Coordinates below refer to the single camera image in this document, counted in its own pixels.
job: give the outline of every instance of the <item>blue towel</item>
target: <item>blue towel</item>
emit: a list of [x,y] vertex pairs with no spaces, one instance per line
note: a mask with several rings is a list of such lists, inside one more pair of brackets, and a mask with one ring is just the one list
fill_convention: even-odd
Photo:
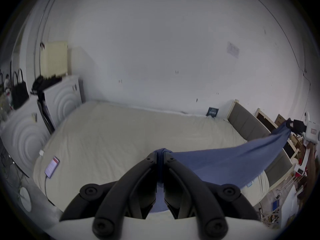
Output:
[[[284,122],[265,137],[249,141],[241,146],[189,152],[171,152],[180,163],[192,170],[201,180],[214,184],[234,184],[240,189],[264,171],[282,151],[291,130]],[[155,151],[157,164],[163,163],[165,148]],[[158,174],[157,201],[151,212],[165,211],[163,205],[162,175]]]

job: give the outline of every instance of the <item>bed headboard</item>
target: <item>bed headboard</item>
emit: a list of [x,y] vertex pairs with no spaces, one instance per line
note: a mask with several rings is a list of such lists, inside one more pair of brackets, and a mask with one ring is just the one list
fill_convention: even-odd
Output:
[[[247,141],[266,137],[270,131],[248,110],[235,100],[227,116],[234,129]],[[269,180],[270,190],[276,187],[282,180],[289,176],[292,163],[282,149],[282,152],[265,170]]]

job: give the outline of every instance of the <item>black cable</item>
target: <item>black cable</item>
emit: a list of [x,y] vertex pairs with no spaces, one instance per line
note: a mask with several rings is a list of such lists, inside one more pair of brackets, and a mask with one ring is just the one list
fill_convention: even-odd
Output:
[[44,193],[45,193],[45,196],[48,198],[48,196],[47,196],[47,190],[46,190],[47,178],[48,178],[48,176],[46,175],[46,176],[45,176],[45,179],[44,179]]
[[261,202],[259,202],[259,204],[260,204],[260,206],[261,206],[261,213],[263,213]]
[[[289,45],[290,45],[291,50],[292,50],[292,52],[293,52],[294,58],[296,59],[296,62],[297,62],[297,64],[298,64],[298,68],[302,71],[303,77],[304,77],[306,80],[309,81],[309,91],[308,91],[308,96],[307,96],[307,98],[306,98],[306,106],[307,106],[307,102],[308,102],[308,98],[309,98],[309,93],[310,93],[310,89],[311,89],[311,82],[310,82],[310,80],[309,80],[308,78],[306,78],[306,76],[304,75],[304,73],[306,72],[306,56],[305,56],[305,52],[304,52],[303,43],[302,43],[302,47],[303,47],[303,55],[304,55],[304,71],[303,71],[302,68],[300,68],[300,66],[299,66],[298,59],[297,59],[297,57],[296,57],[296,55],[295,55],[295,53],[294,53],[294,49],[292,48],[292,45],[291,45],[291,43],[290,43],[290,41],[289,41],[289,38],[287,37],[287,35],[286,35],[285,31],[283,30],[282,26],[281,26],[280,23],[277,21],[276,17],[272,14],[272,12],[267,8],[267,6],[265,6],[261,0],[258,0],[258,1],[267,9],[267,11],[272,15],[272,17],[273,17],[273,18],[275,19],[275,21],[278,23],[278,25],[279,25],[279,27],[281,28],[283,34],[285,35],[285,37],[287,38],[287,40],[288,40],[288,42],[289,42]],[[303,118],[304,111],[306,110],[306,106],[304,107],[303,114],[302,114],[302,117],[301,117],[300,121],[301,121],[302,118]]]

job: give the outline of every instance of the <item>white round object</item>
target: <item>white round object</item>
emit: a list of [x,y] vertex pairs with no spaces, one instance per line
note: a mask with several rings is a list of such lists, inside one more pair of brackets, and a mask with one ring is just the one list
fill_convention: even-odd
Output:
[[30,195],[28,193],[28,190],[23,186],[20,189],[20,195],[22,197],[20,197],[22,206],[24,207],[24,209],[26,209],[27,212],[31,212],[31,200],[30,200]]

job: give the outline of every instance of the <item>smartphone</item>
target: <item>smartphone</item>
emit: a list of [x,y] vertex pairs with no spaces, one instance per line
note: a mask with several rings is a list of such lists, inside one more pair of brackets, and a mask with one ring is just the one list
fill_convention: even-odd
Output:
[[49,179],[54,173],[54,170],[57,168],[59,162],[59,159],[54,156],[47,168],[44,170],[44,173],[48,176]]

